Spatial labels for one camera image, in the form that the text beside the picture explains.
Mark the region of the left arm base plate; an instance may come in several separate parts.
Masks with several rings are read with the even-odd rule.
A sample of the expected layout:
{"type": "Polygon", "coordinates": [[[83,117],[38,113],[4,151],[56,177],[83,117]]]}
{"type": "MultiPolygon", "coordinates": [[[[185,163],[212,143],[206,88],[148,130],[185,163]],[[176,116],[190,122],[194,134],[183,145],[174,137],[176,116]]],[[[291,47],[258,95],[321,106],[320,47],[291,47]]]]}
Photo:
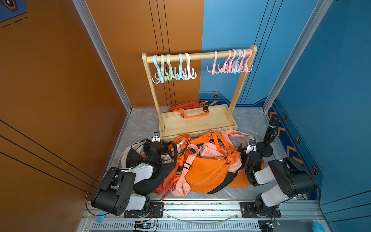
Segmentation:
{"type": "Polygon", "coordinates": [[[162,218],[164,213],[163,202],[150,202],[149,207],[145,207],[143,210],[131,210],[124,212],[124,218],[150,218],[153,215],[157,218],[162,218]]]}

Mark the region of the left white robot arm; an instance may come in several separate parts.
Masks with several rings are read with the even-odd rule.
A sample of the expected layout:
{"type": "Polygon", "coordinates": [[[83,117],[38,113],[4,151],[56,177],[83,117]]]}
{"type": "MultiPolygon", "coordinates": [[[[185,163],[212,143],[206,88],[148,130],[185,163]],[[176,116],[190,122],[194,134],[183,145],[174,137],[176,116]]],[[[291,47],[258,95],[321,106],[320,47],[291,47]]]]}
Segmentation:
{"type": "Polygon", "coordinates": [[[178,154],[173,143],[148,139],[132,144],[122,155],[122,167],[110,168],[91,200],[106,215],[124,212],[145,217],[150,211],[148,195],[164,184],[175,167],[178,154]]]}

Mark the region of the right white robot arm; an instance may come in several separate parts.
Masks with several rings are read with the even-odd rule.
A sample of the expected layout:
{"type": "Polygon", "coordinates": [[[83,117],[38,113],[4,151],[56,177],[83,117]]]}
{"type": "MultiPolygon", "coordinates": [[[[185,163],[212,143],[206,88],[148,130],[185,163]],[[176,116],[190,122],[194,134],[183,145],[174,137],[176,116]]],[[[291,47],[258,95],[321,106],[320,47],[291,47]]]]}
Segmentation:
{"type": "Polygon", "coordinates": [[[255,151],[253,146],[243,148],[239,145],[238,151],[245,162],[245,175],[251,185],[256,187],[273,181],[277,182],[270,190],[259,194],[254,205],[248,208],[261,217],[277,210],[281,203],[318,188],[310,172],[293,157],[286,157],[282,160],[274,159],[262,169],[262,155],[255,151]]]}

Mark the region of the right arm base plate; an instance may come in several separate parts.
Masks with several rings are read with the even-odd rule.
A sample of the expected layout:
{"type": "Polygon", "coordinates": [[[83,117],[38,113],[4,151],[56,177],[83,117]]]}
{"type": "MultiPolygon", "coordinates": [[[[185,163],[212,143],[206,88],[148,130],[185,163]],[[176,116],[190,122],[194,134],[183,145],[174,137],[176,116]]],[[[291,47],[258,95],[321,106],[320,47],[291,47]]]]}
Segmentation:
{"type": "Polygon", "coordinates": [[[278,206],[267,207],[264,203],[240,202],[241,214],[244,218],[280,218],[278,206]]]}

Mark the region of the black crescent bag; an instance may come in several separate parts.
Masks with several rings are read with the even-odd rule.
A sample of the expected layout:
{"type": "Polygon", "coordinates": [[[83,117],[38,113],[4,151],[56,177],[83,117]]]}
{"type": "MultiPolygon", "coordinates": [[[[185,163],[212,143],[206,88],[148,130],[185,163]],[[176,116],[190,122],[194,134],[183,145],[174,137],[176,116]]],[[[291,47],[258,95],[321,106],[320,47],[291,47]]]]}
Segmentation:
{"type": "Polygon", "coordinates": [[[213,189],[212,191],[208,192],[208,194],[214,194],[220,190],[222,190],[224,187],[228,186],[228,184],[230,184],[234,178],[237,176],[238,173],[231,173],[231,172],[228,172],[224,181],[218,185],[215,189],[213,189]]]}

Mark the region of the black strap bag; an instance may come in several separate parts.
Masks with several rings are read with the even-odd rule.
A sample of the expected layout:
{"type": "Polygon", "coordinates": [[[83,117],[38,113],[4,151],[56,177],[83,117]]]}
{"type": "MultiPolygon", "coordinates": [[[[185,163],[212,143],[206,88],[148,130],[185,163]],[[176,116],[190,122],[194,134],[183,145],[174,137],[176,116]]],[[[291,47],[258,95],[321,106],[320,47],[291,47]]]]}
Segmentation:
{"type": "Polygon", "coordinates": [[[163,183],[164,179],[174,168],[175,164],[172,163],[163,165],[156,170],[153,169],[153,173],[150,175],[149,178],[146,178],[134,184],[133,190],[142,195],[147,195],[154,192],[163,183]]]}

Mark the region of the beige crescent bag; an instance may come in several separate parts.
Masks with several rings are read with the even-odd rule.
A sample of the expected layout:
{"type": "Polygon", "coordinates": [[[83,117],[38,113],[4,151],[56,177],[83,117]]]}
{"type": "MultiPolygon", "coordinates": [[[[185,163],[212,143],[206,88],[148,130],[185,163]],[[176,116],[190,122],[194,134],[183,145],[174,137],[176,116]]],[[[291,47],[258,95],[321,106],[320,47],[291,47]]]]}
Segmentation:
{"type": "MultiPolygon", "coordinates": [[[[131,144],[123,152],[121,152],[120,159],[118,162],[118,167],[128,169],[128,168],[136,167],[140,164],[146,164],[143,162],[143,159],[145,157],[144,143],[147,141],[152,142],[152,140],[150,139],[144,139],[139,142],[135,142],[131,144]]],[[[178,154],[176,145],[172,142],[169,142],[169,143],[161,142],[161,143],[162,143],[162,146],[164,147],[163,154],[169,157],[169,162],[168,163],[164,162],[160,165],[146,164],[146,165],[151,165],[155,170],[159,169],[163,165],[172,164],[177,161],[177,158],[175,157],[175,155],[178,154]]]]}

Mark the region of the orange crescent bag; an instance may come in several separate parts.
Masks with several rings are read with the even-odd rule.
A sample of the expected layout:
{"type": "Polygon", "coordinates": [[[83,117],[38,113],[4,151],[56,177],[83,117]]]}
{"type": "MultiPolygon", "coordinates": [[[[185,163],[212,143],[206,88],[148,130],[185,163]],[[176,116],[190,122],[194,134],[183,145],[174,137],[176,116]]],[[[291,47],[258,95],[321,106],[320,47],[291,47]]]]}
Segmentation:
{"type": "Polygon", "coordinates": [[[244,168],[238,172],[237,176],[230,184],[228,184],[228,186],[234,188],[246,188],[251,185],[245,174],[246,167],[247,165],[245,165],[244,168]]]}
{"type": "Polygon", "coordinates": [[[185,179],[191,191],[208,193],[224,181],[228,170],[229,164],[224,159],[206,159],[197,156],[185,179]]]}

